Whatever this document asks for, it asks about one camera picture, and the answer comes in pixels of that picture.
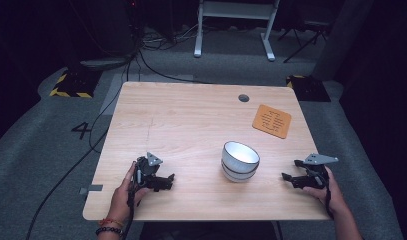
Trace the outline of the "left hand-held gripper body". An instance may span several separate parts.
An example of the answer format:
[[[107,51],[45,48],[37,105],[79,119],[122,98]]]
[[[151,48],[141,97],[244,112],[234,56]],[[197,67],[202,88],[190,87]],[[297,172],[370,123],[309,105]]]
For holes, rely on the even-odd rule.
[[[150,152],[147,153],[147,156],[139,157],[135,164],[133,189],[135,191],[142,188],[153,189],[156,183],[163,183],[158,181],[158,177],[156,176],[161,163],[162,160]]]

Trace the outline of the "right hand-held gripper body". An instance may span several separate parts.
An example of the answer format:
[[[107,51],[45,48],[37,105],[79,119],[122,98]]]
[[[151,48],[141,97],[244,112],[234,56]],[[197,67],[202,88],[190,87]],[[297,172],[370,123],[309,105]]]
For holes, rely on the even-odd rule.
[[[328,173],[325,165],[329,163],[336,163],[339,159],[321,154],[310,154],[304,161],[303,167],[306,170],[305,186],[313,187],[316,189],[323,189],[329,180]]]

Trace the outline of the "white ribbed bowl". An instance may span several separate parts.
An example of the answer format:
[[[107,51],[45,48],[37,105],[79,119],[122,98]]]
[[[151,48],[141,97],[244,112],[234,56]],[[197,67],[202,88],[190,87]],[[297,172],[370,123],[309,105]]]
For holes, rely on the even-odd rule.
[[[236,141],[224,144],[221,160],[228,169],[237,173],[250,173],[260,163],[259,154],[253,148]]]
[[[226,163],[222,164],[224,176],[233,182],[246,182],[251,179],[255,173],[258,164],[256,165],[227,165]]]

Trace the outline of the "person's right hand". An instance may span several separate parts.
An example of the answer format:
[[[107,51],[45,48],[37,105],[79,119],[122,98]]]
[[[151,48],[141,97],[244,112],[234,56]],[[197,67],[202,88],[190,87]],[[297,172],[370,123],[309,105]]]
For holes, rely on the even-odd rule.
[[[323,189],[304,187],[303,191],[320,200],[321,203],[326,207],[327,211],[331,215],[336,216],[339,213],[343,213],[345,210],[347,210],[348,206],[331,169],[326,168],[326,171],[329,176],[329,183],[327,187]]]

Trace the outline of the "person's left hand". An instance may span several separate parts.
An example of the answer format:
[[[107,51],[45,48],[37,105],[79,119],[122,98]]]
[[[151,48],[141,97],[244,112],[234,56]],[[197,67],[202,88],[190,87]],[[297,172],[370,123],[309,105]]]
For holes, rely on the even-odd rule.
[[[114,220],[115,222],[124,222],[129,218],[130,207],[128,206],[127,202],[129,187],[131,185],[131,180],[134,173],[135,163],[132,163],[120,186],[117,187],[113,193],[111,205],[107,214],[108,219]]]

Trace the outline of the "orange square coaster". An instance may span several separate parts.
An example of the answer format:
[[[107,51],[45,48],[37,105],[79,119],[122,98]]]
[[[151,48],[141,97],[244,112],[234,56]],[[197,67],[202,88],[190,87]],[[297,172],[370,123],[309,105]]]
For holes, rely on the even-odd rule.
[[[288,135],[291,119],[289,113],[261,104],[256,112],[252,127],[285,139]]]

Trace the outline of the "grey tape strip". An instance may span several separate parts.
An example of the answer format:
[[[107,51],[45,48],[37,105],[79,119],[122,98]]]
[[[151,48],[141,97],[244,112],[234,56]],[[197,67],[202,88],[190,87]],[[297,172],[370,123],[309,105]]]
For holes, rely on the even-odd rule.
[[[91,191],[102,191],[103,185],[89,185],[88,187],[81,187],[79,189],[80,195],[87,195]]]

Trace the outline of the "black tripod stand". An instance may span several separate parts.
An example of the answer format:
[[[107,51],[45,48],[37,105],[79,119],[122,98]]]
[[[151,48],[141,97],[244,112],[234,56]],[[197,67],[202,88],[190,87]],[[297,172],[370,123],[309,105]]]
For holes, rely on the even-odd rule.
[[[309,45],[315,45],[318,42],[318,38],[326,41],[326,34],[330,28],[330,22],[320,20],[302,20],[292,26],[286,27],[278,40],[282,41],[289,35],[289,33],[292,33],[298,44],[298,48],[286,57],[283,62],[288,63]]]

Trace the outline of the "grey curtain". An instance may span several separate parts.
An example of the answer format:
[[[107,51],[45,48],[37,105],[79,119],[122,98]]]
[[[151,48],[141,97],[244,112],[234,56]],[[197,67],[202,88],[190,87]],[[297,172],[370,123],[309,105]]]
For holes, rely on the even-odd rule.
[[[374,0],[345,0],[329,39],[311,74],[317,80],[330,81],[340,69]]]

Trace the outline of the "black yellow striped base plate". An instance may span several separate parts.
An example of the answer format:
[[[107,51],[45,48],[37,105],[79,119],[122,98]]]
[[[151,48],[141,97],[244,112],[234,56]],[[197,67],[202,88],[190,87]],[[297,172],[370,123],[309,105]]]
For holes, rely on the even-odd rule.
[[[286,86],[294,90],[299,101],[331,101],[323,83],[311,76],[290,75],[286,78]]]
[[[93,98],[101,75],[101,71],[65,70],[51,90],[50,96]]]

